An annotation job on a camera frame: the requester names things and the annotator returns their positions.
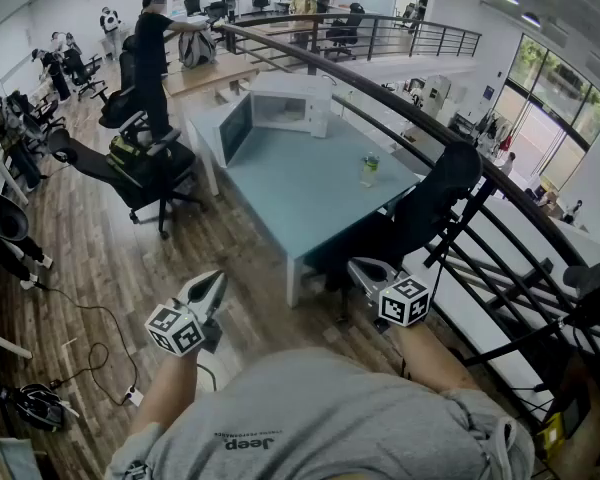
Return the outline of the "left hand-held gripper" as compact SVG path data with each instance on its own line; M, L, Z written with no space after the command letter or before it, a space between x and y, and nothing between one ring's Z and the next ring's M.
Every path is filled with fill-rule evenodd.
M227 275L221 270L189 280L179 299L194 305L194 311L170 299L154 309L144 324L146 331L160 348L175 356L183 357L200 348L213 354L221 340L221 328L211 317L222 303L227 283Z

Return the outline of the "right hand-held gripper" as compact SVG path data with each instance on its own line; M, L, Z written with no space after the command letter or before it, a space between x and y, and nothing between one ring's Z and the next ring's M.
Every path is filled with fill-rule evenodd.
M352 282L374 303L373 325L384 333L391 325L403 328L422 321L429 312L430 288L419 278L400 273L386 262L354 257L347 262Z

